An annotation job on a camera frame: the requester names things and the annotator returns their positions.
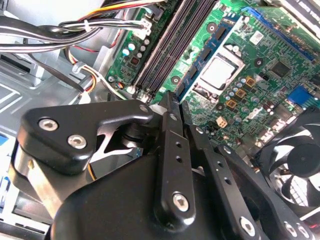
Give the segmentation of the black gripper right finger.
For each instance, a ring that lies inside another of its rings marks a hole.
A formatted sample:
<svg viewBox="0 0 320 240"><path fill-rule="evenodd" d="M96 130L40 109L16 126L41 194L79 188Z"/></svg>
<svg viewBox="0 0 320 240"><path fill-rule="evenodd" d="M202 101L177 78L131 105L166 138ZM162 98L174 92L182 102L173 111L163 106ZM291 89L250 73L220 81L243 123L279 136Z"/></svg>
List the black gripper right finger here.
<svg viewBox="0 0 320 240"><path fill-rule="evenodd" d="M226 240L313 240L314 234L259 173L225 144L213 147L181 104L191 166L203 168L222 236Z"/></svg>

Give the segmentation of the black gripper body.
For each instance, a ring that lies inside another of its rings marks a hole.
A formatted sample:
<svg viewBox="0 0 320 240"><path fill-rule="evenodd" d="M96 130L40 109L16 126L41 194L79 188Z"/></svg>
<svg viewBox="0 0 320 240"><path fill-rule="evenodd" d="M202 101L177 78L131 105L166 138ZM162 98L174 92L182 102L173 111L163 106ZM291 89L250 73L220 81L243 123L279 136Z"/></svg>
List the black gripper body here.
<svg viewBox="0 0 320 240"><path fill-rule="evenodd" d="M72 193L51 226L53 240L235 240L210 196L206 178L193 173L195 221L170 232L156 219L158 161L144 156Z"/></svg>

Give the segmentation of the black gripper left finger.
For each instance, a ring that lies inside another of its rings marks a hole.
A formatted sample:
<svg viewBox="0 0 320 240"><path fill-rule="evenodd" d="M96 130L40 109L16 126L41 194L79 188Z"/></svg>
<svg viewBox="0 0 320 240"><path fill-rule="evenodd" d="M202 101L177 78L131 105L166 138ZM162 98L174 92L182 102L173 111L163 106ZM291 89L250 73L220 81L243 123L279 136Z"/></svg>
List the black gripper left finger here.
<svg viewBox="0 0 320 240"><path fill-rule="evenodd" d="M166 92L158 106L133 99L30 109L21 118L12 166L28 180L22 190L39 198L55 217L63 201L81 186L89 163L107 157L106 148L120 127L157 123L161 154L156 217L165 225L186 227L196 217L195 196L181 105L173 92ZM47 167L62 186L54 186L46 176L31 181L30 163Z"/></svg>

